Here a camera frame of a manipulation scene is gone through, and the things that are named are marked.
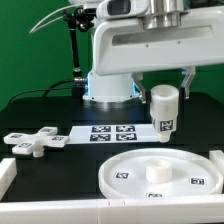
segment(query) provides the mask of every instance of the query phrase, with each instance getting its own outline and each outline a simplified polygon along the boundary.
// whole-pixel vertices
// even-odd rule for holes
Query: white cross-shaped piece
[[[44,127],[33,135],[11,133],[4,137],[4,142],[16,145],[12,148],[14,154],[30,155],[33,153],[34,157],[42,157],[44,145],[62,148],[69,142],[69,136],[59,136],[56,135],[57,132],[56,127]]]

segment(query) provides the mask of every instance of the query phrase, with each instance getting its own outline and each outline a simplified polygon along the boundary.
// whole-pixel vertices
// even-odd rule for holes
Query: ar marker tag
[[[129,173],[117,172],[115,178],[117,179],[128,179]]]
[[[162,197],[162,194],[158,194],[158,193],[147,193],[146,197],[147,198],[158,198],[158,197]]]
[[[194,185],[207,185],[206,178],[198,178],[198,177],[191,177],[190,184]]]

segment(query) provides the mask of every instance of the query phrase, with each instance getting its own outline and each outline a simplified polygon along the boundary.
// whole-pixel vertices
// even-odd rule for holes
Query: white cylindrical cup
[[[151,159],[147,161],[146,179],[153,184],[164,184],[171,181],[171,162],[164,159]]]

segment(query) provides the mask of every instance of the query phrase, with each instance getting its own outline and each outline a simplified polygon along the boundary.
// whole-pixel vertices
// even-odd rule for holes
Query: white panel
[[[0,200],[17,174],[15,159],[3,159],[0,163]]]
[[[152,124],[73,126],[68,144],[158,142]]]

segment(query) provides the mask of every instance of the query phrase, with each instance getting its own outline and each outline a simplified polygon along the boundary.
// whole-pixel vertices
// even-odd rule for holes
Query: black cable
[[[64,87],[64,88],[52,88],[52,89],[36,89],[36,90],[29,90],[29,91],[25,91],[25,92],[22,92],[22,93],[18,93],[17,95],[13,96],[9,101],[8,101],[8,105],[10,103],[12,103],[12,101],[18,97],[18,96],[21,96],[23,94],[28,94],[28,93],[35,93],[35,92],[43,92],[43,91],[57,91],[57,90],[64,90],[64,89],[72,89],[72,88],[81,88],[82,86],[72,86],[72,87]]]
[[[65,83],[69,83],[69,82],[74,82],[74,80],[73,80],[73,79],[65,79],[65,80],[62,80],[62,81],[59,81],[59,82],[54,83],[53,85],[51,85],[51,86],[45,91],[45,93],[43,94],[42,97],[46,97],[47,94],[51,91],[51,89],[53,89],[53,88],[55,88],[55,87],[57,87],[57,86],[59,86],[59,85],[65,84]]]

